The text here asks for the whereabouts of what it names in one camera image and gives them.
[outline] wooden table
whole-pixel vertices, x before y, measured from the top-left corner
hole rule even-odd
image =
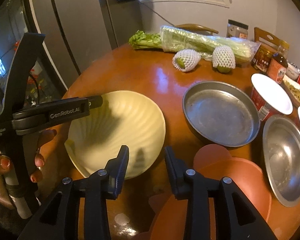
[[[171,145],[176,156],[191,166],[195,153],[205,144],[187,127],[182,111],[185,91],[197,82],[214,80],[234,85],[250,95],[250,77],[256,71],[247,66],[237,67],[229,74],[221,74],[213,70],[211,62],[202,60],[192,72],[183,73],[173,67],[173,56],[160,51],[134,51],[129,45],[123,45],[95,61],[69,88],[64,98],[92,96],[115,90],[131,90],[144,94],[158,104],[165,117],[167,131],[164,146]],[[43,169],[45,179],[39,186],[44,195],[49,194],[63,177],[82,178],[72,165],[63,145],[69,125],[57,126],[58,135],[42,148],[42,154],[46,158]],[[260,135],[248,145],[230,148],[231,155],[260,164]],[[168,185],[162,151],[149,170],[125,181],[122,193],[116,201],[107,202],[112,239],[128,239],[139,232],[148,231],[154,217],[148,199]],[[300,225],[300,203],[286,208],[274,196],[272,200],[268,223],[279,240],[288,240]],[[79,239],[83,239],[82,206]],[[121,213],[129,218],[127,225],[120,226],[115,222],[114,217]]]

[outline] chair backrest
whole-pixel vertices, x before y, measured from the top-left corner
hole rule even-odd
[[[191,32],[208,32],[210,33],[210,35],[213,35],[213,33],[219,34],[219,32],[214,29],[204,27],[198,24],[192,24],[192,23],[180,24],[177,25],[176,27]]]
[[[278,48],[279,44],[280,44],[280,39],[276,36],[274,36],[273,34],[262,30],[258,27],[254,28],[254,41],[261,41],[260,38],[263,38],[264,40],[268,41],[271,44],[274,44],[275,46],[272,46],[274,48]]]

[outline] sauce jar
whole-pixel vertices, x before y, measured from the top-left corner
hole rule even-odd
[[[287,55],[289,50],[289,44],[285,41],[280,40],[278,52],[273,54],[267,75],[281,84],[284,75],[287,72],[288,62]]]
[[[274,48],[262,43],[251,61],[251,66],[263,74],[266,74],[274,53],[276,53]]]
[[[233,20],[228,20],[227,38],[237,37],[241,39],[248,39],[249,26]]]

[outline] plastic bag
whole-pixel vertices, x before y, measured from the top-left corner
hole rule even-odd
[[[232,49],[237,64],[250,62],[261,44],[234,37],[205,36],[169,26],[161,26],[160,37],[165,52],[194,49],[209,61],[212,61],[212,53],[216,47],[227,45]]]

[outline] bottle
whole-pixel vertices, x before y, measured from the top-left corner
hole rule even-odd
[[[278,84],[281,84],[288,68],[287,55],[289,44],[285,41],[279,42],[278,52],[273,54],[267,75]]]

